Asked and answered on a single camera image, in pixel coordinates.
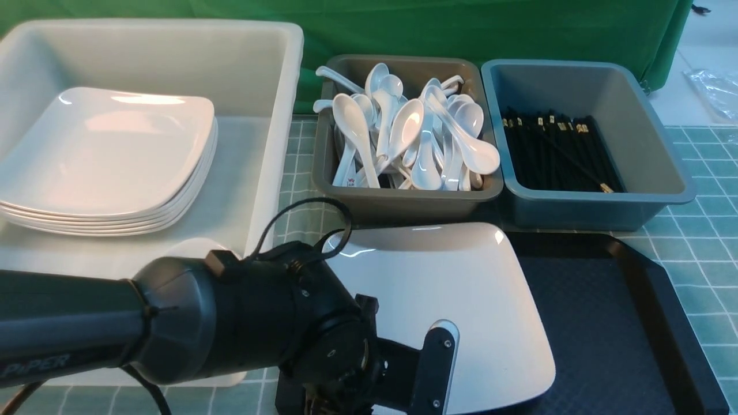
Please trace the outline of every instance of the white plastic bin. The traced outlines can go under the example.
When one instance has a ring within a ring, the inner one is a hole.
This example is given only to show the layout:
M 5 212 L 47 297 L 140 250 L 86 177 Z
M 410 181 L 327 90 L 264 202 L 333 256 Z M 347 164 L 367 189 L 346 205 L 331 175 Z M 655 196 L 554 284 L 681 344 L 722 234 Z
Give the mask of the white plastic bin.
M 250 252 L 277 212 L 302 53 L 302 30 L 286 23 L 95 19 L 16 27 L 0 42 L 0 160 L 51 100 L 73 86 L 209 98 L 219 136 L 207 181 L 174 226 L 144 236 L 95 239 L 42 233 L 0 219 L 0 269 L 130 278 L 194 238 Z M 265 249 L 271 244 L 270 236 Z M 242 378 L 199 384 L 228 385 Z M 112 370 L 55 381 L 134 382 Z

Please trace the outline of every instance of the green cloth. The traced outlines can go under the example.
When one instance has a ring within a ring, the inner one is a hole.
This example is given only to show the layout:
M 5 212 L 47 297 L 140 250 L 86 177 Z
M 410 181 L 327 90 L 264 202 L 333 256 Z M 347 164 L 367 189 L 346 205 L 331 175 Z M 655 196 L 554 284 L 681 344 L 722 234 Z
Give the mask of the green cloth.
M 666 82 L 692 0 L 0 0 L 0 35 L 37 18 L 233 18 L 305 32 L 295 111 L 320 94 L 314 70 L 345 53 L 605 61 L 646 89 Z

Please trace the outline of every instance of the plastic bag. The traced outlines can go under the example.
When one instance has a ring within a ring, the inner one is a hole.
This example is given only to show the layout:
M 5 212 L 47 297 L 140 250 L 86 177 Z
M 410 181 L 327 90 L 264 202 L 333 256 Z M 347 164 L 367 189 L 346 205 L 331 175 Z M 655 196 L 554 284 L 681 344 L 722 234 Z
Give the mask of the plastic bag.
M 684 75 L 716 114 L 738 123 L 738 72 L 695 69 Z

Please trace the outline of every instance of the white floor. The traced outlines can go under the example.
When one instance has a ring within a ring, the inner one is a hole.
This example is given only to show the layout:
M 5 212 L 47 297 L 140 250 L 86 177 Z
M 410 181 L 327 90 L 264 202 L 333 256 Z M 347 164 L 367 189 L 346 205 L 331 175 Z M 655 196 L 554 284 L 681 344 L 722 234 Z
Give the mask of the white floor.
M 683 72 L 738 71 L 738 0 L 695 0 L 695 4 L 712 12 L 689 13 L 666 85 L 649 99 L 666 126 L 730 125 L 711 113 Z

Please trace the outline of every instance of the piper logo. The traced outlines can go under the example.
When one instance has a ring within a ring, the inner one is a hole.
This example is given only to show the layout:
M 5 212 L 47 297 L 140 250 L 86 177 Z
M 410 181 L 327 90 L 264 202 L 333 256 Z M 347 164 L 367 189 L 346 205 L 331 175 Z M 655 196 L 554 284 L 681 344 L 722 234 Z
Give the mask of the piper logo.
M 18 377 L 26 374 L 49 371 L 63 368 L 69 362 L 71 356 L 60 354 L 58 356 L 45 357 L 43 359 L 32 359 L 18 363 L 8 363 L 4 368 L 0 366 L 0 379 L 7 377 Z

